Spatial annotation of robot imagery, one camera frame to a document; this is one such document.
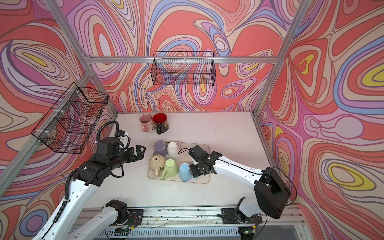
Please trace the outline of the light blue mug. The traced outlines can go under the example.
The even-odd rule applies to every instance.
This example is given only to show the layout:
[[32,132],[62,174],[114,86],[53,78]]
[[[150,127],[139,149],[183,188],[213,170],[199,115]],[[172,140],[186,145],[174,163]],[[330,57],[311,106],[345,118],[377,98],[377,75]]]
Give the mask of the light blue mug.
[[194,178],[191,173],[190,165],[187,163],[183,163],[179,168],[179,178],[183,182],[188,182],[190,180],[197,180],[198,178]]

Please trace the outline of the pink mug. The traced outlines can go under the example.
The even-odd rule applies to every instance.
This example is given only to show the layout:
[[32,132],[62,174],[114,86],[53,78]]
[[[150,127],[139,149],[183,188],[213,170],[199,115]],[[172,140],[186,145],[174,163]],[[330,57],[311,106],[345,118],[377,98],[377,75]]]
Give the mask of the pink mug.
[[154,131],[153,117],[151,114],[143,114],[140,116],[141,129],[145,133],[151,133]]

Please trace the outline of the black skull mug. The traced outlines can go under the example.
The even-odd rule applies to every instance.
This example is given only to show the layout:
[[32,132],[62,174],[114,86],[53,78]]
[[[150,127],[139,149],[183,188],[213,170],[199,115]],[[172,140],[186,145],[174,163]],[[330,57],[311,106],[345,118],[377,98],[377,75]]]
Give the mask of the black skull mug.
[[153,116],[153,123],[158,135],[163,134],[169,130],[168,117],[164,113],[157,113]]

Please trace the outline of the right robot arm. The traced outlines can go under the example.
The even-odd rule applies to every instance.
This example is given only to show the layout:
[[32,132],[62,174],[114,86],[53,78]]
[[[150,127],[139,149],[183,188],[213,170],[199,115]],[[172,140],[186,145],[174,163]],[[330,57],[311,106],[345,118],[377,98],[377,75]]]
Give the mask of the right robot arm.
[[272,219],[280,219],[291,197],[291,190],[274,168],[254,169],[228,159],[218,152],[210,154],[199,145],[189,149],[194,163],[190,165],[193,178],[209,174],[223,175],[235,180],[255,193],[255,197],[246,200],[240,198],[234,208],[223,208],[218,215],[224,224],[262,223],[261,214]]

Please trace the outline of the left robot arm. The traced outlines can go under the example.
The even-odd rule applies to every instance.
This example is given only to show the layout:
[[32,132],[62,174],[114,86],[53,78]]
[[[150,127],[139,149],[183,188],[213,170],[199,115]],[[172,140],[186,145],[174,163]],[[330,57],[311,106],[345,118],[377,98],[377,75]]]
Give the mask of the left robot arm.
[[65,183],[65,194],[53,215],[34,237],[36,240],[93,240],[101,231],[112,224],[125,225],[130,218],[140,220],[129,213],[127,204],[109,201],[102,210],[80,228],[71,232],[75,221],[86,203],[91,199],[106,178],[122,178],[113,173],[123,169],[124,164],[144,158],[146,147],[130,147],[130,137],[120,130],[117,121],[109,121],[97,132],[97,151],[80,167],[73,170]]

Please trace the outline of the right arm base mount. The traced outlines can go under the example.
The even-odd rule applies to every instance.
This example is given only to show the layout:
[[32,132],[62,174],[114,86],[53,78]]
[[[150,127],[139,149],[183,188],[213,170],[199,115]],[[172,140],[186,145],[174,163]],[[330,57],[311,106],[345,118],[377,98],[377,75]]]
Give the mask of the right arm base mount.
[[240,210],[235,208],[222,208],[218,217],[222,219],[223,224],[254,224],[258,226],[263,223],[261,215],[247,217]]

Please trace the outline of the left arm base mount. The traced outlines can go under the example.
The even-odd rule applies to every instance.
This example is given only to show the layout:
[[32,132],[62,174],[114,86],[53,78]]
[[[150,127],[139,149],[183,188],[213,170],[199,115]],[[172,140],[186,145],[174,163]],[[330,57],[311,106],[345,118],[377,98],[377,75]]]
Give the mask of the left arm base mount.
[[118,214],[118,218],[110,226],[137,227],[142,224],[144,209],[128,209],[125,215]]

